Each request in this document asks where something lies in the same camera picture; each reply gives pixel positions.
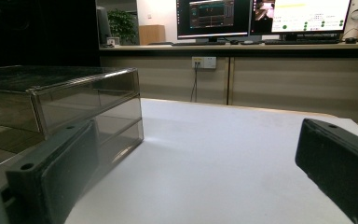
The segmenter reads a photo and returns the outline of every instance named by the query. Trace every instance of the keyboard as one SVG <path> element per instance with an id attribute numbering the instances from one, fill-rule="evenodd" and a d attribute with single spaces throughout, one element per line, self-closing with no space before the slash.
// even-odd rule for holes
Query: keyboard
<path id="1" fill-rule="evenodd" d="M 266 40 L 265 45 L 318 45 L 337 44 L 339 40 Z"/>
<path id="2" fill-rule="evenodd" d="M 172 46 L 214 46 L 225 45 L 226 42 L 180 42 L 174 43 Z"/>

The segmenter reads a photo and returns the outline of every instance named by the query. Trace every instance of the green plant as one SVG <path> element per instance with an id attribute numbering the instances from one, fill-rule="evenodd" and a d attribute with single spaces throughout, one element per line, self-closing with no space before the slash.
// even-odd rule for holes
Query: green plant
<path id="1" fill-rule="evenodd" d="M 134 30 L 134 22 L 132 15 L 128 12 L 115 9 L 107 12 L 109 19 L 110 31 L 112 36 L 120 37 L 121 42 L 131 42 L 135 44 L 136 32 Z"/>

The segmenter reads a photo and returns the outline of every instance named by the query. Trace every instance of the computer monitor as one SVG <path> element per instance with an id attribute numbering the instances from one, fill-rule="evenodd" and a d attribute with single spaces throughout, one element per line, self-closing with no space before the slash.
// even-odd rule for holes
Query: computer monitor
<path id="1" fill-rule="evenodd" d="M 177 38 L 247 36 L 251 0 L 176 0 Z"/>
<path id="2" fill-rule="evenodd" d="M 250 35 L 339 34 L 351 0 L 252 0 Z"/>
<path id="3" fill-rule="evenodd" d="M 107 11 L 104 7 L 97 7 L 97 21 L 98 21 L 98 36 L 100 38 L 100 45 L 106 45 L 106 38 L 111 37 L 109 19 Z"/>

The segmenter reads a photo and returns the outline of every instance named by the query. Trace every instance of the white tabletop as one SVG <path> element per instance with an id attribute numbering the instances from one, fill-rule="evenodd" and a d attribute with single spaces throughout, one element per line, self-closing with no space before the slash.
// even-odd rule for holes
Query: white tabletop
<path id="1" fill-rule="evenodd" d="M 145 140 L 66 224 L 351 223 L 295 164 L 303 118 L 350 119 L 142 99 Z"/>

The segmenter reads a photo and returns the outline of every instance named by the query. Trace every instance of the power cord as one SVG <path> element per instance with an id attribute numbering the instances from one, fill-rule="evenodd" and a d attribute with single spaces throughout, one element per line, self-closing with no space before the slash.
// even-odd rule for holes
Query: power cord
<path id="1" fill-rule="evenodd" d="M 193 95 L 195 96 L 195 98 L 194 98 L 195 101 L 194 102 L 197 102 L 197 73 L 199 71 L 199 66 L 200 66 L 200 62 L 195 62 L 194 63 L 195 76 L 194 76 L 193 90 L 191 91 L 190 102 L 193 102 Z"/>

